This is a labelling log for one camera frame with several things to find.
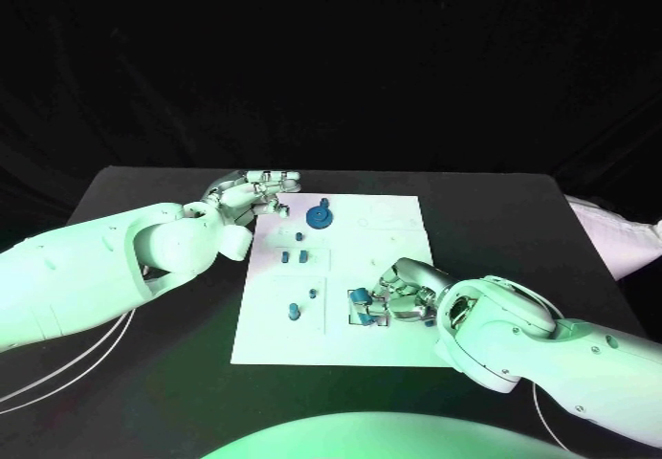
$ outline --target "white paper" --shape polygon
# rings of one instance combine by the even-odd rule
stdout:
[[[322,198],[330,201],[333,222],[313,229],[306,212]],[[436,327],[397,320],[388,326],[351,324],[349,291],[369,290],[403,256],[431,263],[418,198],[299,193],[280,199],[290,218],[258,217],[232,363],[449,366],[433,351]],[[302,250],[307,263],[300,263]],[[299,320],[289,318],[290,303],[300,306]]]

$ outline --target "blue object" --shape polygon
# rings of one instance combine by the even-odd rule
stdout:
[[[354,303],[359,304],[372,304],[372,296],[368,293],[368,290],[361,287],[349,294],[349,299]]]
[[[297,320],[300,318],[300,306],[297,303],[290,304],[290,320]]]
[[[329,210],[329,199],[323,198],[320,205],[310,208],[306,212],[306,223],[307,226],[316,230],[323,230],[333,221],[333,214]]]
[[[362,326],[372,325],[377,322],[377,317],[369,316],[368,314],[358,313],[359,320],[362,321]]]

